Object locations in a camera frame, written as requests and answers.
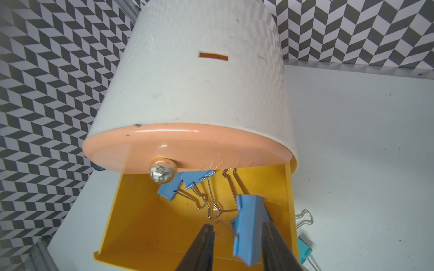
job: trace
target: scratch mark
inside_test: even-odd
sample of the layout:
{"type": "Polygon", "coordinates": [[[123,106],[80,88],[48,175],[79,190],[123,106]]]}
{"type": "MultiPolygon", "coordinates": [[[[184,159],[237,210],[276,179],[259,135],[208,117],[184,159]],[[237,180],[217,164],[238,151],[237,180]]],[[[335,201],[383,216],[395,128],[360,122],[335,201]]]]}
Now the scratch mark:
{"type": "Polygon", "coordinates": [[[151,41],[152,41],[152,44],[150,44],[151,45],[151,54],[154,55],[155,44],[154,44],[154,39],[152,38],[152,35],[151,35],[151,41]]]}
{"type": "Polygon", "coordinates": [[[223,164],[223,162],[224,161],[222,160],[220,164],[216,165],[216,167],[214,168],[214,170],[216,170],[219,165],[223,164]]]}
{"type": "Polygon", "coordinates": [[[210,167],[211,167],[213,164],[214,164],[214,160],[211,162],[211,165],[207,168],[207,170],[210,169],[210,167]]]}

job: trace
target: binder clip metal handle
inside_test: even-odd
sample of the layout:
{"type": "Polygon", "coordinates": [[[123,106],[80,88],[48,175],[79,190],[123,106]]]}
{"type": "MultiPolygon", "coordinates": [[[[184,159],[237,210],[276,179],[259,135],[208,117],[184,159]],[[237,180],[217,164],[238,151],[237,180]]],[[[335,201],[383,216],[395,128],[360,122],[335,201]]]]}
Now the binder clip metal handle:
{"type": "Polygon", "coordinates": [[[181,193],[181,192],[179,192],[179,191],[182,191],[182,190],[181,190],[181,189],[178,189],[177,191],[175,191],[175,193],[178,194],[178,195],[180,195],[180,196],[182,196],[182,197],[184,197],[184,198],[186,198],[186,199],[189,199],[189,200],[193,201],[193,202],[196,204],[196,207],[197,207],[199,210],[202,210],[202,208],[205,207],[205,204],[203,204],[202,206],[199,206],[198,202],[197,202],[195,199],[193,199],[193,198],[191,198],[191,197],[189,197],[189,196],[187,196],[187,195],[184,195],[183,193],[181,193]]]}
{"type": "Polygon", "coordinates": [[[207,182],[208,182],[208,188],[210,189],[211,201],[213,203],[213,213],[218,212],[216,216],[211,216],[211,208],[208,207],[208,219],[212,220],[220,216],[222,209],[214,201],[213,191],[211,190],[210,180],[208,179],[208,176],[207,176],[207,182]]]}
{"type": "Polygon", "coordinates": [[[235,205],[237,206],[237,209],[227,210],[226,212],[231,212],[231,211],[236,211],[236,210],[238,210],[237,193],[235,192],[235,189],[234,189],[234,187],[233,187],[233,184],[232,184],[231,181],[229,180],[229,175],[227,174],[227,172],[228,172],[229,170],[233,170],[233,172],[232,172],[233,177],[234,177],[235,180],[237,181],[237,184],[238,184],[238,186],[240,187],[241,192],[243,192],[243,194],[246,195],[246,192],[244,191],[243,187],[242,187],[241,184],[240,184],[240,179],[238,179],[238,176],[237,176],[237,169],[236,169],[236,168],[228,168],[228,169],[223,170],[223,173],[222,173],[222,174],[223,174],[223,177],[224,177],[225,179],[227,179],[227,181],[228,181],[228,183],[229,183],[230,190],[232,191],[233,199],[235,200],[235,205]]]}
{"type": "Polygon", "coordinates": [[[298,223],[297,226],[296,226],[297,229],[300,228],[300,227],[303,226],[303,225],[312,225],[312,224],[313,224],[313,216],[312,216],[312,214],[311,214],[308,210],[306,210],[306,209],[303,209],[303,211],[301,212],[301,214],[296,215],[296,219],[300,219],[300,218],[302,218],[305,214],[308,214],[308,215],[310,216],[310,220],[306,220],[306,219],[304,219],[303,221],[301,221],[300,223],[298,223]]]}

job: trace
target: black and white geometric wall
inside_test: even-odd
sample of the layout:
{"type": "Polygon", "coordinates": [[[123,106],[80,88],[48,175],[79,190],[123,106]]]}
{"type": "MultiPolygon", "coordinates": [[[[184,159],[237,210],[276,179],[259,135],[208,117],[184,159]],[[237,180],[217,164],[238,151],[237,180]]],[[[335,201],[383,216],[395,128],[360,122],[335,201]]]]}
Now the black and white geometric wall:
{"type": "Polygon", "coordinates": [[[0,270],[54,233],[132,24],[111,0],[0,0],[0,270]]]}
{"type": "Polygon", "coordinates": [[[433,0],[262,1],[284,59],[434,69],[433,0]]]}

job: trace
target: yellow box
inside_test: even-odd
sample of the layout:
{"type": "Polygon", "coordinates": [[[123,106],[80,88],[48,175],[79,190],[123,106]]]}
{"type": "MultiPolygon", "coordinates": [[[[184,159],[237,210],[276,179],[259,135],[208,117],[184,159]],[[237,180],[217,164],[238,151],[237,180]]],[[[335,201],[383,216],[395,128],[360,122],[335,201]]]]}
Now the yellow box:
{"type": "MultiPolygon", "coordinates": [[[[242,168],[237,169],[237,174],[248,194],[265,198],[274,223],[298,258],[290,164],[242,168]]],[[[231,181],[241,194],[233,177],[231,181]]],[[[221,170],[210,177],[210,184],[219,206],[236,208],[221,170]]],[[[209,195],[206,181],[198,186],[209,195]]],[[[214,225],[215,231],[214,270],[263,270],[262,263],[249,268],[232,256],[230,220],[237,212],[222,213],[216,220],[209,220],[206,207],[198,210],[194,202],[179,195],[168,201],[157,194],[158,188],[148,174],[121,176],[101,245],[94,253],[96,261],[127,270],[174,271],[202,226],[208,223],[214,225]]]]}

